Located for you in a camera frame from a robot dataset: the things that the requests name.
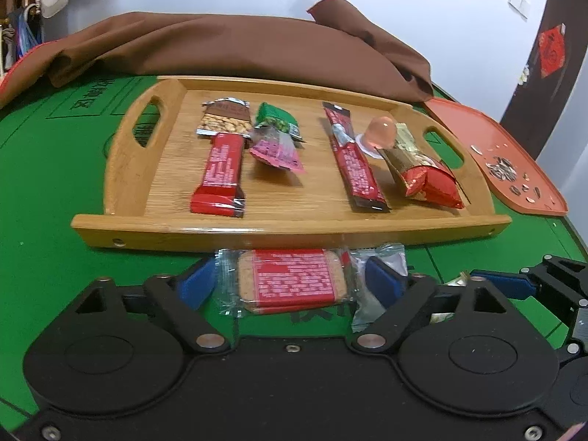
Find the pile of sunflower seeds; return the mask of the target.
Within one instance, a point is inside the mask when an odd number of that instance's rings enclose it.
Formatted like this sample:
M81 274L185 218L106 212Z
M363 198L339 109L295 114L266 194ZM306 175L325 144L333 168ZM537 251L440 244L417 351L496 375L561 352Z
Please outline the pile of sunflower seeds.
M538 165L506 144L490 148L471 144L469 151L483 171L491 192L520 213L554 213L562 208L560 197Z

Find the pink snack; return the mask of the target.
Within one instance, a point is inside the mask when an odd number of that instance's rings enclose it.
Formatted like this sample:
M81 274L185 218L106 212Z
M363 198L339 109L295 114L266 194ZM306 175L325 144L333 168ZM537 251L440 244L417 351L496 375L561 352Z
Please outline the pink snack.
M294 141L287 133L267 125L255 129L251 139L249 152L257 161L294 173L304 172Z

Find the long red stick packet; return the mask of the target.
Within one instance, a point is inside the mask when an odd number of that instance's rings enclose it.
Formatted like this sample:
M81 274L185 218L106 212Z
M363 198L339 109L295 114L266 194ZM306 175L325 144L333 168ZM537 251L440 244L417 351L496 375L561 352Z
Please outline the long red stick packet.
M322 105L330 125L331 149L352 205L361 211L388 213L384 194L356 142L351 112L327 101Z

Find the gold snack packet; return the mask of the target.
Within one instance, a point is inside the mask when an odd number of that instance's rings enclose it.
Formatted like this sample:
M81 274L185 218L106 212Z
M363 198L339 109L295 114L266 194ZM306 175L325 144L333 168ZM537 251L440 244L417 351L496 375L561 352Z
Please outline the gold snack packet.
M455 179L442 165L417 148L416 142L403 139L406 131L397 126L397 142L383 151L391 170L399 168L398 182L410 199L422 200L451 209L462 208ZM431 340L441 337L447 347L466 336L468 327L481 327L481 313L474 309L480 285L447 286L431 277L421 277L386 310L365 334L381 334L388 344L415 341L418 336Z

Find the bamboo serving tray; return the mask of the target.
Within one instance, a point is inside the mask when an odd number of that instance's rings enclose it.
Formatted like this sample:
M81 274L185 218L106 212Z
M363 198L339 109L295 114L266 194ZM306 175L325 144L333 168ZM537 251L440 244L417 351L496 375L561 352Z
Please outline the bamboo serving tray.
M288 112L303 139L297 169L274 166L242 150L234 192L244 199L238 216L193 212L190 199L203 182L213 142L197 128L205 106L239 98ZM417 147L434 156L427 135L439 136L462 163L453 174L462 206L449 208L403 196L384 160L370 173L386 208L360 206L331 146L326 104L351 114L354 132L377 116L404 123ZM363 248L496 235L510 218L495 211L483 174L465 147L439 123L410 105L303 84L217 77L162 77L130 105L105 166L103 211L79 214L73 229L92 247L175 252L218 249Z

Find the red nut snack bag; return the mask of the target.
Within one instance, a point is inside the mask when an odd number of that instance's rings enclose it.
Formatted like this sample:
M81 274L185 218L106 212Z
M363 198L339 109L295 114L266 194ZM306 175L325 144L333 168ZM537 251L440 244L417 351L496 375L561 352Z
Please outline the red nut snack bag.
M403 197L451 209L465 207L456 178L438 160L420 149L406 150L396 146L378 148L378 153Z

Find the short red snack bar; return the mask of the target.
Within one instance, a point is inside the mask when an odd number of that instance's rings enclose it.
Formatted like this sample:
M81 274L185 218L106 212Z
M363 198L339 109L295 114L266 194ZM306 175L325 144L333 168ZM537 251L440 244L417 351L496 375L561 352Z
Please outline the short red snack bar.
M245 195L240 185L245 139L221 132L212 139L199 186L190 198L191 213L242 217Z

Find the peanut snack packet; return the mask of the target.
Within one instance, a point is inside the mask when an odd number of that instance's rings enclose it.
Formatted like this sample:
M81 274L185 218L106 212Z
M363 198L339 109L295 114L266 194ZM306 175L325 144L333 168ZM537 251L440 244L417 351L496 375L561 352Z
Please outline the peanut snack packet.
M202 104L203 113L196 129L198 136L236 133L248 137L253 131L250 105L240 98L217 98Z

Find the red paper door decoration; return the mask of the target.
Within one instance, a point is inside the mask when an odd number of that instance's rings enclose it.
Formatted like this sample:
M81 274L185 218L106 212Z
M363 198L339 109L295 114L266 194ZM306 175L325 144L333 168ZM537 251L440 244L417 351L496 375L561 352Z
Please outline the red paper door decoration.
M560 23L538 36L540 76L547 78L564 66L566 26Z

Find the orange plastic tray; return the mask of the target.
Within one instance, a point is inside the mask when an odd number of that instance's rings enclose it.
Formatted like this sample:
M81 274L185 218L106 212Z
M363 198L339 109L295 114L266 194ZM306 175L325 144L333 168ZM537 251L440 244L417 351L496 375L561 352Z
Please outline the orange plastic tray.
M469 150L491 192L510 209L528 215L568 214L564 197L535 159L494 119L444 98L432 98L424 107Z

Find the green snack packet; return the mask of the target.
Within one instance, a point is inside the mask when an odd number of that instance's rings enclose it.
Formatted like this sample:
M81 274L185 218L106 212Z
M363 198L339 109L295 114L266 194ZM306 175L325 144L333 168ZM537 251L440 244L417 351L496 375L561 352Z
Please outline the green snack packet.
M287 133L296 141L304 141L297 119L283 108L278 108L276 105L271 105L264 101L258 108L254 127L255 129L260 129L262 126L267 125L274 126L279 132Z

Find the white wall switch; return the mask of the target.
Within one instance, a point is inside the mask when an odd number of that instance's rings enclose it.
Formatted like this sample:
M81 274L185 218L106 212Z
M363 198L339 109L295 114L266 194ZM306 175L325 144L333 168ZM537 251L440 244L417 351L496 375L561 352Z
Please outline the white wall switch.
M524 20L528 19L530 5L527 0L508 0L508 5Z

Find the red labelled biscuit pack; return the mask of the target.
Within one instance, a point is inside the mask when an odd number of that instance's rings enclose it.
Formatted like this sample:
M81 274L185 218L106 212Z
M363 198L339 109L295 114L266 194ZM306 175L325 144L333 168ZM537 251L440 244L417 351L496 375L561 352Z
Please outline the red labelled biscuit pack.
M368 259L409 275L405 247L229 250L215 256L220 313L235 318L309 315L333 306L351 309L351 330L365 330L385 313L367 288Z

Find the blue striped bag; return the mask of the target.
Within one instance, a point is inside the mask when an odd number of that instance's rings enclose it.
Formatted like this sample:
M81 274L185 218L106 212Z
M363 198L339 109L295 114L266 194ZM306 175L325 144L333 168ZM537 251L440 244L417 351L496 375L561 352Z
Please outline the blue striped bag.
M16 56L20 59L44 42L43 18L36 4L18 8L10 18L15 30Z

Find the brown cloth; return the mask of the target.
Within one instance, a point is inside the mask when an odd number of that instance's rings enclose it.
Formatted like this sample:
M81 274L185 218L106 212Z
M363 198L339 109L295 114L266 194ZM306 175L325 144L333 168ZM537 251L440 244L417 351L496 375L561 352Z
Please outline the brown cloth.
M8 105L41 77L62 87L99 64L133 75L221 76L322 86L421 103L434 94L425 57L347 0L310 20L130 12L27 53L1 82Z

